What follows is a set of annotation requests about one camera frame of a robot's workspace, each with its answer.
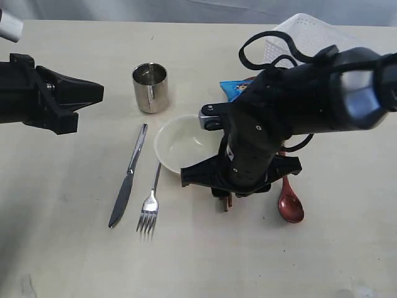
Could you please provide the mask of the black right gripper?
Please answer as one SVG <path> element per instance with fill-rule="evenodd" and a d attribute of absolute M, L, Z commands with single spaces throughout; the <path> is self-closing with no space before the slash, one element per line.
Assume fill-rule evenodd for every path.
<path fill-rule="evenodd" d="M 272 183 L 302 171 L 298 157 L 278 155 L 288 130 L 272 108 L 232 103 L 237 131 L 223 131 L 218 156 L 181 168 L 182 187 L 210 187 L 215 197 L 249 196 L 267 192 Z"/>

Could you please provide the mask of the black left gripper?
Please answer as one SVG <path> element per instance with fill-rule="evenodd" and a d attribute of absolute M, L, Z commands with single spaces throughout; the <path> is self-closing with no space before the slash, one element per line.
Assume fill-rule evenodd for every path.
<path fill-rule="evenodd" d="M 102 102 L 104 87 L 35 66 L 30 55 L 11 53 L 1 63 L 1 123 L 21 122 L 57 135 L 75 133 L 79 109 Z"/>

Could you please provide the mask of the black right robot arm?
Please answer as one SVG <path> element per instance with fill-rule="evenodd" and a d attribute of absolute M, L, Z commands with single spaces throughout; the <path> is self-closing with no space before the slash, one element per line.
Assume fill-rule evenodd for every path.
<path fill-rule="evenodd" d="M 231 102 L 207 104 L 205 130 L 222 130 L 217 155 L 181 169 L 181 184 L 213 195 L 266 192 L 301 171 L 297 157 L 279 156 L 294 135 L 370 130 L 396 111 L 396 55 L 364 47 L 328 61 L 264 70 Z"/>

